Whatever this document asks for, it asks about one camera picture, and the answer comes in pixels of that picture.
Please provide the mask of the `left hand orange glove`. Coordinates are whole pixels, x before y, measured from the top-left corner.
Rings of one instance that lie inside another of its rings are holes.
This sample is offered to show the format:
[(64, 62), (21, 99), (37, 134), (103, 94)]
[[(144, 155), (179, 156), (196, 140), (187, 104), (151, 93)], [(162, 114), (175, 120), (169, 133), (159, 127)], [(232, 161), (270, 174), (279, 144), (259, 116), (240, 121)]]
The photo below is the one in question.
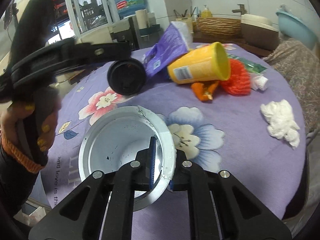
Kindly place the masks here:
[(1, 116), (1, 146), (5, 150), (5, 153), (32, 174), (37, 174), (47, 164), (48, 158), (45, 152), (53, 145), (58, 111), (60, 109), (61, 100), (56, 99), (53, 112), (46, 117), (41, 126), (41, 133), (37, 139), (36, 147), (40, 150), (40, 160), (27, 156), (22, 150), (22, 145), (19, 142), (16, 131), (16, 123), (30, 116), (35, 110), (35, 105), (33, 103), (14, 102)]

